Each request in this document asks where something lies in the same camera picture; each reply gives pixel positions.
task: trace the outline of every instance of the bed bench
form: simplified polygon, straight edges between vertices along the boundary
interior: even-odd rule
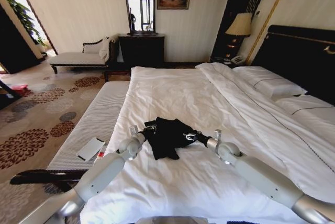
[[[12,185],[53,183],[66,192],[93,165],[95,156],[85,162],[75,154],[93,137],[109,142],[124,103],[128,81],[107,82],[91,102],[86,112],[58,150],[46,170],[27,170],[15,175]]]

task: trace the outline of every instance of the telephone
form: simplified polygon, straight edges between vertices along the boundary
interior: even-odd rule
[[[236,65],[239,65],[239,64],[244,63],[244,62],[245,62],[245,59],[244,59],[242,56],[237,55],[236,57],[232,58],[232,59],[230,60],[230,62],[232,62],[232,63],[234,63],[234,64],[236,64]]]

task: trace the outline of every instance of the table lamp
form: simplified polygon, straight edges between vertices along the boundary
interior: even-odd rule
[[[227,45],[228,51],[226,53],[226,58],[235,57],[244,37],[251,34],[251,18],[252,13],[238,13],[235,20],[232,22],[230,27],[227,29],[226,34],[234,36],[231,43]]]

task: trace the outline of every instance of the white pillow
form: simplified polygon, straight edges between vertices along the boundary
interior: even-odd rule
[[[103,40],[99,40],[97,42],[85,42],[83,43],[83,53],[99,53],[103,45]]]
[[[276,102],[302,125],[335,144],[335,107],[313,96],[283,98]]]
[[[307,92],[290,80],[260,66],[241,66],[232,70],[270,98],[274,95],[301,95]]]
[[[108,60],[109,58],[109,42],[110,39],[104,37],[103,41],[102,41],[102,46],[101,49],[99,50],[99,56],[101,57],[101,59],[103,59],[105,62]]]

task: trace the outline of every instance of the mirror frame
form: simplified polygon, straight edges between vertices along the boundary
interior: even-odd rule
[[[133,34],[156,34],[156,18],[155,18],[155,10],[156,10],[156,1],[153,1],[153,14],[152,14],[152,19],[153,19],[153,30],[152,31],[141,31],[141,30],[135,30],[132,31],[131,30],[131,21],[130,21],[130,14],[129,14],[129,3],[128,0],[126,0],[126,6],[127,6],[127,14],[128,14],[128,25],[129,25],[129,31],[130,31],[130,35]]]

